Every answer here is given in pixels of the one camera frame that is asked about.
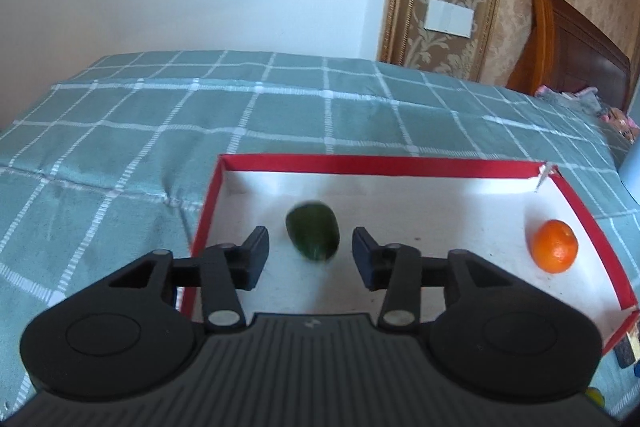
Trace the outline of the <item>green plaid bed sheet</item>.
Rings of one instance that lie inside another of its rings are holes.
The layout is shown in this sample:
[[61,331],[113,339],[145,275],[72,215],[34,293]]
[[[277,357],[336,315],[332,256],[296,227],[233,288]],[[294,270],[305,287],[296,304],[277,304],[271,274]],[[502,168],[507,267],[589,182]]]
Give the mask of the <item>green plaid bed sheet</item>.
[[110,55],[55,83],[1,135],[1,413],[32,394],[28,322],[155,248],[190,251],[222,154],[551,160],[631,282],[639,207],[604,122],[500,87],[348,58]]

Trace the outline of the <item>white wall switch plate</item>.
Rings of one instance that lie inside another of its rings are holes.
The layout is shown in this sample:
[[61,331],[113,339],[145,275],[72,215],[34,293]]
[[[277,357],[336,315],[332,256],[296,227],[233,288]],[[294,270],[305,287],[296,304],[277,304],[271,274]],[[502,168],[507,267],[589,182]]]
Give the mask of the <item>white wall switch plate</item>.
[[471,38],[474,11],[442,0],[428,0],[423,27],[461,38]]

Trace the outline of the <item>pink floral pillow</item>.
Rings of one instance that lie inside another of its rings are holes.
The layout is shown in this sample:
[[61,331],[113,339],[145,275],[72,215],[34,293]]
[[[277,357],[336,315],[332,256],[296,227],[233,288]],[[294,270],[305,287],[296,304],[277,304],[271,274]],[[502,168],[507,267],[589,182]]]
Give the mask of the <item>pink floral pillow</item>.
[[576,93],[554,91],[548,86],[539,87],[535,98],[554,106],[564,107],[574,112],[599,118],[609,124],[630,143],[639,139],[639,126],[621,109],[605,103],[596,87],[587,87]]

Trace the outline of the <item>red white shallow box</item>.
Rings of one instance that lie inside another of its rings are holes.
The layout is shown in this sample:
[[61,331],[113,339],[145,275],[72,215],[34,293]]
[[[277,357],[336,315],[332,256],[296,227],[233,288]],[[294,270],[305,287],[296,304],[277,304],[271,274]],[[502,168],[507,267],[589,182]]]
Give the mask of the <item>red white shallow box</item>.
[[[335,213],[340,246],[313,262],[294,248],[285,217],[318,200]],[[565,272],[542,271],[529,239],[548,220],[569,225],[577,258]],[[426,257],[466,249],[587,315],[605,349],[638,321],[638,301],[610,243],[555,167],[536,161],[382,156],[224,155],[210,181],[194,251],[239,244],[268,230],[264,271],[240,300],[246,314],[378,314],[383,296],[363,286],[352,231],[403,243]]]

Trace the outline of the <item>dark green avocado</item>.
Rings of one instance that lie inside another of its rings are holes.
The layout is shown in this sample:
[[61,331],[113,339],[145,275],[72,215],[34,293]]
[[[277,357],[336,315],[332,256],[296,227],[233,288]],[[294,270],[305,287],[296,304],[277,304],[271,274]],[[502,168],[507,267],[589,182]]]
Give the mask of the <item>dark green avocado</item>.
[[340,228],[334,211],[311,200],[292,208],[285,217],[288,238],[296,251],[313,262],[330,260],[340,246]]

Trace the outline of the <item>small orange tangerine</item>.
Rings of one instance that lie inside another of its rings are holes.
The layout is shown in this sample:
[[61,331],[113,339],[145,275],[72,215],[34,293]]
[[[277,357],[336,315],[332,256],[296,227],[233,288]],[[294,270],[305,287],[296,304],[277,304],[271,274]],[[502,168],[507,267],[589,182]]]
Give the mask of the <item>small orange tangerine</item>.
[[570,269],[577,258],[578,240],[565,222],[548,220],[529,239],[529,254],[542,271],[562,273]]

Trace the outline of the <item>brown wooden headboard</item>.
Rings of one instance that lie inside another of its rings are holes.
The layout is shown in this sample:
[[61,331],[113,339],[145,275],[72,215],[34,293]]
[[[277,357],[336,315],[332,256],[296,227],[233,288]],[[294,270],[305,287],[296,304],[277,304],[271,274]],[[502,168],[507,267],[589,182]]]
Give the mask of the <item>brown wooden headboard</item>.
[[625,109],[630,61],[567,1],[532,0],[532,29],[506,87],[532,95],[542,86],[570,93],[595,87],[606,104]]

